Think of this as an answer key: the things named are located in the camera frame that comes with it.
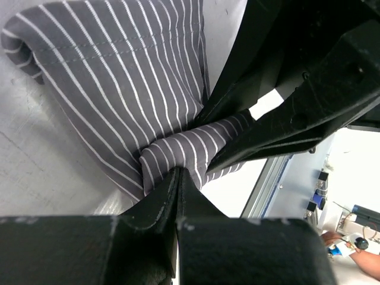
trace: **white wall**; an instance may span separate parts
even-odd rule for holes
[[[380,212],[380,133],[337,132],[328,164],[328,199],[349,210],[357,204]]]

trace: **person's arm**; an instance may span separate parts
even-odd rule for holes
[[[341,239],[338,233],[333,232],[326,232],[321,237],[326,246],[332,244],[337,239]],[[361,251],[351,254],[350,258],[353,259],[363,272],[380,281],[380,255]]]
[[[380,255],[361,251],[351,254],[350,258],[362,271],[380,281]]]

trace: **white surface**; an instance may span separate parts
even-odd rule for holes
[[[328,199],[347,207],[357,204],[380,212],[380,133],[341,129],[328,158],[333,168],[328,180]]]
[[[211,90],[226,64],[247,0],[204,0],[204,33]]]
[[[266,159],[250,161],[235,172],[211,181],[202,193],[226,216],[239,218]]]
[[[332,270],[339,285],[379,285],[380,282],[366,275],[351,258],[335,256]]]
[[[336,232],[343,209],[332,201],[327,201],[318,220],[318,228]]]

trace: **striped fabric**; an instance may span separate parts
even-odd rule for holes
[[[62,106],[105,174],[136,201],[174,166],[196,186],[248,111],[196,129],[210,95],[200,0],[56,2],[5,25],[5,53]]]

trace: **black plastic part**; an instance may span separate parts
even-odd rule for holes
[[[380,213],[358,205],[353,207],[352,213],[357,216],[355,223],[368,226],[376,231],[380,229]]]
[[[188,169],[183,169],[180,172],[178,185],[177,219],[183,217],[227,218],[198,190]]]
[[[319,204],[319,209],[323,211],[326,205],[326,198],[322,198],[321,203]]]
[[[328,179],[328,173],[327,172],[324,172],[324,171],[321,171],[319,173],[319,177],[318,177],[319,180],[322,180],[324,182],[327,182],[327,179]]]
[[[360,250],[362,251],[365,251],[366,249],[368,249],[368,240],[362,238],[362,237],[358,237],[356,240],[355,240],[355,245],[357,248],[359,248]]]
[[[0,284],[169,285],[179,172],[121,216],[0,218]]]
[[[304,221],[188,218],[179,228],[181,285],[336,284]]]
[[[310,212],[314,212],[318,208],[318,205],[314,202],[309,202],[307,210]]]
[[[380,34],[376,21],[343,35],[292,96],[215,156],[208,173],[236,162],[308,151],[375,107],[380,102],[380,37],[373,34]]]
[[[380,106],[377,105],[367,114],[350,123],[348,129],[358,131],[380,132]]]
[[[247,2],[231,53],[210,99],[195,119],[195,126],[209,124],[249,108],[274,88],[282,55],[274,54],[264,62],[259,55],[263,51],[269,52],[263,47],[282,6],[281,0]]]
[[[292,33],[282,45],[285,57],[276,85],[282,98],[288,98],[315,71],[344,33],[368,20],[379,21],[379,3],[378,0],[300,1],[299,9],[293,10]]]

